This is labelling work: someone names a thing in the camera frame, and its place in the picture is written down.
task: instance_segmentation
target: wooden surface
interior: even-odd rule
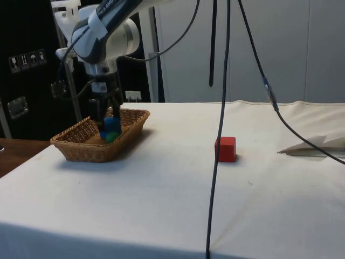
[[[0,152],[0,178],[49,145],[48,141],[0,139],[0,146],[5,148],[4,151]]]

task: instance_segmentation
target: cable connector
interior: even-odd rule
[[[268,83],[268,80],[266,77],[263,78],[263,82],[264,82],[264,85],[265,85],[265,90],[267,92],[267,96],[274,108],[274,110],[277,112],[279,111],[279,107],[278,107],[278,104],[277,104],[277,99],[275,98],[275,94],[273,92],[273,89],[272,87],[270,86],[270,84]]]

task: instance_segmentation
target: white wall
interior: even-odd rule
[[[191,31],[161,59],[167,101],[221,100],[226,0],[218,0],[215,86],[209,88],[212,2],[201,0]],[[175,0],[156,8],[161,50],[182,34],[195,4]],[[344,0],[243,0],[243,5],[279,102],[345,101]],[[237,0],[230,48],[228,100],[267,101]]]

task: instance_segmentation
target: white tablecloth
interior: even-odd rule
[[[125,107],[151,117],[120,160],[68,162],[51,146],[0,179],[0,258],[204,258],[220,104]],[[281,112],[301,133],[296,116],[345,119],[344,105]],[[239,158],[219,167],[212,258],[343,259],[345,167],[277,154],[295,138],[269,105],[227,104],[223,136]]]

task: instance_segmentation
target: blue object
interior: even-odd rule
[[[104,126],[107,133],[116,132],[118,135],[121,135],[120,118],[106,117],[104,118]]]
[[[101,138],[105,139],[108,133],[104,131],[100,131],[99,134],[101,135]]]

